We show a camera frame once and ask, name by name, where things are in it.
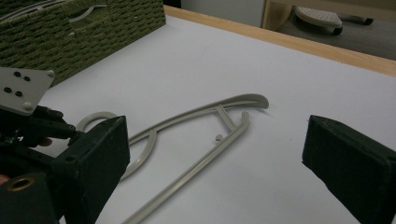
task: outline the gray carpet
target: gray carpet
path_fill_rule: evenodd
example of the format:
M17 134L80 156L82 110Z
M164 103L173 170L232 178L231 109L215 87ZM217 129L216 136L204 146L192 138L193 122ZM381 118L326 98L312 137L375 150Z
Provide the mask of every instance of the gray carpet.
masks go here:
M396 22L374 20L371 25L364 25L360 18L338 16L343 22L344 29L340 35L332 35L330 28L318 27L304 21L297 22L293 12L277 31L343 49L396 60Z

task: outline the woven basket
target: woven basket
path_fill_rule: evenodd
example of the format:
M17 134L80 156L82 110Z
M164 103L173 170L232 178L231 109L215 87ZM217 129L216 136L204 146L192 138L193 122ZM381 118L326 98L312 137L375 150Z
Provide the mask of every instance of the woven basket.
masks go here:
M41 1L1 0L0 18ZM64 1L0 22L0 66L53 70L55 85L164 24L162 0Z

